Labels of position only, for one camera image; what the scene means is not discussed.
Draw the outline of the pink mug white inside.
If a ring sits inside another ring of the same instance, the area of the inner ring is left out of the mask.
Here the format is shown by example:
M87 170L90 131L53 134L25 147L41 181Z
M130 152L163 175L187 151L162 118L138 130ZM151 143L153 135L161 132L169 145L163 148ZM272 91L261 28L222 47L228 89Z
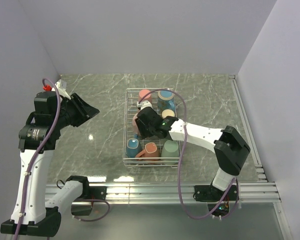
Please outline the pink mug white inside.
M137 136L140 136L140 131L139 131L138 125L136 123L137 116L138 116L138 113L136 113L132 118L132 130L133 130L134 134L136 134Z

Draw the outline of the steel cup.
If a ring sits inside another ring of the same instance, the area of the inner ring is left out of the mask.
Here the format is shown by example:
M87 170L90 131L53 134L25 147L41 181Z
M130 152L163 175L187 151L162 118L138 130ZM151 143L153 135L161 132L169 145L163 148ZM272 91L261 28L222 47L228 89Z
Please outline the steel cup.
M175 117L175 112L172 109L165 109L162 111L161 116L163 119L166 117Z

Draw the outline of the blue mug orange inside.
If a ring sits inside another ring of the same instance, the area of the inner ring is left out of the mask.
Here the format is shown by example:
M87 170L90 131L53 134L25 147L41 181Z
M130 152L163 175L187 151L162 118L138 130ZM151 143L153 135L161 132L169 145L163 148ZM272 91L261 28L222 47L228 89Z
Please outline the blue mug orange inside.
M164 110L176 111L175 94L168 90L160 90L157 94L157 106L160 112Z

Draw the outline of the blue patterned mug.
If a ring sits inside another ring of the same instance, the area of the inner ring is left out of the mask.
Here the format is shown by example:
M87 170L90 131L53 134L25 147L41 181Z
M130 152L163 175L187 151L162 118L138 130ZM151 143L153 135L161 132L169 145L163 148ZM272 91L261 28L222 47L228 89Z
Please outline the blue patterned mug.
M137 138L130 138L126 143L126 157L135 158L142 151L142 146Z

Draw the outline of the salmon mug white inside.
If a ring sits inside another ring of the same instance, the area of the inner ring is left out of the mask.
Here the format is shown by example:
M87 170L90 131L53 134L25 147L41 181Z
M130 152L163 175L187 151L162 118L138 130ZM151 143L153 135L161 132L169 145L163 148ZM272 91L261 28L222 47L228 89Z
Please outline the salmon mug white inside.
M154 142L149 142L144 146L144 149L139 152L135 158L146 158L149 161L158 161L160 151Z

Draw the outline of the pale green tumbler cup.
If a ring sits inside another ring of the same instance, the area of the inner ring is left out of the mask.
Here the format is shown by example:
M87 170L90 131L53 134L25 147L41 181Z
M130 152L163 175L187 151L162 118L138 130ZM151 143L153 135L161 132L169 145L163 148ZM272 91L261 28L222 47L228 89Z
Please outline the pale green tumbler cup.
M167 140L161 151L162 158L178 158L179 157L179 145L177 141Z

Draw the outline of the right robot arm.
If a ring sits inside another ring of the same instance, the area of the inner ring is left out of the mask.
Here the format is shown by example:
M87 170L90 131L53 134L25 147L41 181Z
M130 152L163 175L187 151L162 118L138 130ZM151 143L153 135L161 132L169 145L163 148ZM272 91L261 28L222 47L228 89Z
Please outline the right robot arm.
M136 124L140 136L190 143L215 153L218 170L211 182L210 194L216 200L223 199L228 186L238 176L251 148L236 128L226 126L209 128L167 116L161 117L152 107L139 107Z

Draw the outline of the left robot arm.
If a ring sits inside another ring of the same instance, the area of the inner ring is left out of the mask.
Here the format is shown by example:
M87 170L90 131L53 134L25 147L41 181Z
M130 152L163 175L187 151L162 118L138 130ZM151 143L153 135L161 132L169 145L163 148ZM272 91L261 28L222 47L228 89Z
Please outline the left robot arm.
M43 91L36 95L34 111L18 134L19 188L11 217L0 226L2 234L53 237L72 202L91 197L88 178L74 175L50 200L45 200L49 166L61 130L79 127L99 112L76 93L57 96L54 91Z

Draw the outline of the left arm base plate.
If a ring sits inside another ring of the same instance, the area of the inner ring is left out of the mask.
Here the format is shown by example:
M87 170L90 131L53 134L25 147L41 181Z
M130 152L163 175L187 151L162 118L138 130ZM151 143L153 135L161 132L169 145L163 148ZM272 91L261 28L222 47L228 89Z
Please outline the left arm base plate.
M83 200L88 199L97 199L97 200L105 200L107 194L106 186L90 186L89 188L84 188L83 193L77 197L75 202L82 202Z

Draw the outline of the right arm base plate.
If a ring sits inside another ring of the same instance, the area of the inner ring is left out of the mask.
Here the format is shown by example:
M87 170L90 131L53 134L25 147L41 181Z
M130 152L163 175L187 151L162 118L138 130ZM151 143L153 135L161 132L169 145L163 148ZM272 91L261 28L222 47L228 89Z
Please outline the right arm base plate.
M227 192L227 195L222 199L223 201L235 201L237 199L237 186L232 185ZM224 195L224 191L215 188L212 185L195 185L193 198L197 202L219 202Z

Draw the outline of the aluminium mounting rail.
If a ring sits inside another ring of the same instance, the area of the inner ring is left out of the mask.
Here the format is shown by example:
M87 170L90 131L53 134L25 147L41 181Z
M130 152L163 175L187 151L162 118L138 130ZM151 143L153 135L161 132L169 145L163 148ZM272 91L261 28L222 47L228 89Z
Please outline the aluminium mounting rail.
M147 205L179 204L177 184L173 183L91 183L92 188L106 187L105 200L110 204ZM280 203L277 186L273 182L244 182L239 184L241 203Z

